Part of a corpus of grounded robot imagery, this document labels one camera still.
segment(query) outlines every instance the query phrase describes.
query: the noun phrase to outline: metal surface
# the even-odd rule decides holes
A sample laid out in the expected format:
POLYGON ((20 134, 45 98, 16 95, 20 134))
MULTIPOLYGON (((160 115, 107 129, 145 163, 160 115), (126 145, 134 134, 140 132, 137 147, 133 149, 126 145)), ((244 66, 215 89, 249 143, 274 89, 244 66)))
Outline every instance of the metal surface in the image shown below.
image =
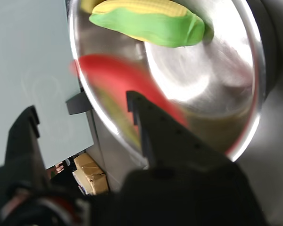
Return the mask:
MULTIPOLYGON (((265 98, 265 56, 259 29, 245 0, 178 1, 207 24, 205 39, 192 47, 165 48, 97 27, 72 0, 69 30, 74 59, 90 53, 125 57, 149 68, 151 76, 189 122, 189 129, 235 161, 251 141, 265 98)), ((80 80, 95 111, 112 134, 144 161, 128 135, 127 119, 111 113, 107 96, 80 80)))

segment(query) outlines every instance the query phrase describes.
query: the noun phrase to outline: metal bowl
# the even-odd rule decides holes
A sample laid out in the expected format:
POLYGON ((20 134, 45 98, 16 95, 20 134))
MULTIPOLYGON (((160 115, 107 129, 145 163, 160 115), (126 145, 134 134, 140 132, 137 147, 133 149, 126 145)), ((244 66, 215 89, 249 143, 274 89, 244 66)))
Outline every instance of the metal bowl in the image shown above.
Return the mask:
MULTIPOLYGON (((91 53, 112 54, 146 68, 165 96, 180 107, 190 131, 235 161, 259 124, 266 93, 266 60, 273 63, 266 53, 274 48, 268 43, 264 49, 261 39, 267 31, 258 27, 270 21, 262 20, 267 14, 255 1, 261 18, 258 24, 245 0, 177 0, 205 21, 204 40, 195 46, 166 48, 93 25, 89 15, 80 10, 80 0, 72 0, 72 53, 74 59, 91 53)), ((117 107, 111 107, 113 99, 89 84, 82 71, 80 81, 115 138, 144 161, 133 126, 117 107)))

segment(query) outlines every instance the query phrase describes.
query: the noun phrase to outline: light gray panel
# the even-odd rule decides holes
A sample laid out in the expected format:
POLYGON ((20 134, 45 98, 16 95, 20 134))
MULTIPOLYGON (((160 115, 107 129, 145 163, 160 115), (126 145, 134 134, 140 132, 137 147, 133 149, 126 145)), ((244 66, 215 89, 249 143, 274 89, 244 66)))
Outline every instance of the light gray panel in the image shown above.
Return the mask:
POLYGON ((0 164, 8 130, 35 105, 46 167, 91 146, 85 114, 68 115, 65 101, 79 92, 64 0, 0 0, 0 164))
POLYGON ((105 162, 103 159, 103 154, 100 150, 100 143, 99 140, 97 139, 97 133, 96 133, 96 129, 95 129, 95 125, 93 122, 93 114, 95 114, 94 110, 88 111, 87 113, 87 119, 89 122, 89 127, 91 130, 91 134, 93 137, 93 142, 94 144, 91 147, 88 147, 86 149, 86 152, 96 161, 96 163, 99 165, 99 167, 103 170, 106 171, 106 166, 105 166, 105 162))

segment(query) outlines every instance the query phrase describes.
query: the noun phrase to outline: black bracket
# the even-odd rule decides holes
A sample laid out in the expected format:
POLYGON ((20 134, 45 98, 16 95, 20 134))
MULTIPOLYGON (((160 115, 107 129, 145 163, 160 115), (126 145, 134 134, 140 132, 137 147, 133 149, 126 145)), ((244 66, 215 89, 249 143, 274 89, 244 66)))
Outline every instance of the black bracket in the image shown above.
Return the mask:
POLYGON ((67 100, 66 105, 70 115, 84 113, 93 109, 85 91, 67 100))

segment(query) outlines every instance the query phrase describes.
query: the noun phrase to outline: cardboard box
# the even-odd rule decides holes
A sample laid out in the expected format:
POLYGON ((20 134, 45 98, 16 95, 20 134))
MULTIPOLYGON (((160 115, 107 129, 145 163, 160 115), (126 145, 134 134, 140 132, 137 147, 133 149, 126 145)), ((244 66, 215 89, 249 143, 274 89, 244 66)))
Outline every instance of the cardboard box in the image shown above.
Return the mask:
POLYGON ((80 156, 76 157, 75 165, 77 170, 80 170, 80 172, 83 173, 88 184, 90 185, 90 187, 84 186, 85 190, 88 191, 88 193, 100 194, 108 192, 106 175, 87 153, 81 154, 80 156))

